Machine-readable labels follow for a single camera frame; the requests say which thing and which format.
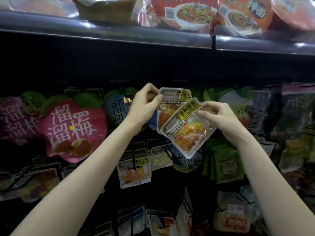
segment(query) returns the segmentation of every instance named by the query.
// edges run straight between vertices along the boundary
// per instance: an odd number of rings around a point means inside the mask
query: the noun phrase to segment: pink snack bag
[[[47,155],[77,163],[105,140],[107,122],[101,108],[81,108],[72,98],[53,104],[38,131],[45,135]]]
[[[19,146],[32,143],[40,136],[37,124],[40,109],[24,105],[20,97],[9,97],[0,104],[1,140],[8,140]]]

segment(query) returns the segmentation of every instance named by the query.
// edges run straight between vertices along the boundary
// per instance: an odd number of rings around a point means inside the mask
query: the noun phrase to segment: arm
[[[11,235],[77,235],[129,142],[161,103],[163,96],[157,93],[152,84],[144,86],[119,127],[39,202]]]
[[[216,124],[237,147],[271,234],[313,235],[315,216],[282,177],[256,139],[240,123],[229,105],[208,101],[203,106],[214,108],[218,114],[206,111],[199,111],[198,114]]]

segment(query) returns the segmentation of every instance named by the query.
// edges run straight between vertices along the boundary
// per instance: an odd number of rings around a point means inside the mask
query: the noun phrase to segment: forearm
[[[137,127],[120,126],[21,222],[12,235],[77,235]]]
[[[240,136],[237,147],[271,234],[313,235],[315,216],[282,177],[255,138],[244,134]]]

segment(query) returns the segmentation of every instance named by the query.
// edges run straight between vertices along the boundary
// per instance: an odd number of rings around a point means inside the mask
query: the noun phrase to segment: hand
[[[136,93],[126,120],[136,127],[137,133],[141,127],[152,117],[154,111],[163,100],[163,95],[158,95],[158,89],[151,83],[147,83]]]
[[[207,101],[202,104],[204,108],[212,108],[217,114],[211,114],[207,111],[197,111],[200,117],[207,119],[209,122],[214,123],[219,130],[222,131],[223,135],[238,146],[239,142],[244,138],[251,137],[251,134],[242,125],[242,123],[235,116],[227,103],[219,103],[214,101]]]

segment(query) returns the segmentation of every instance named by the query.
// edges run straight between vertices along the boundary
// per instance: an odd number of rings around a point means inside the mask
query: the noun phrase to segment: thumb
[[[207,111],[199,110],[197,111],[197,115],[204,119],[207,119],[209,122],[216,123],[218,120],[218,115],[209,113]]]
[[[148,106],[152,108],[152,110],[155,110],[162,103],[162,100],[163,94],[159,94],[155,96],[155,98],[150,103],[148,103]]]

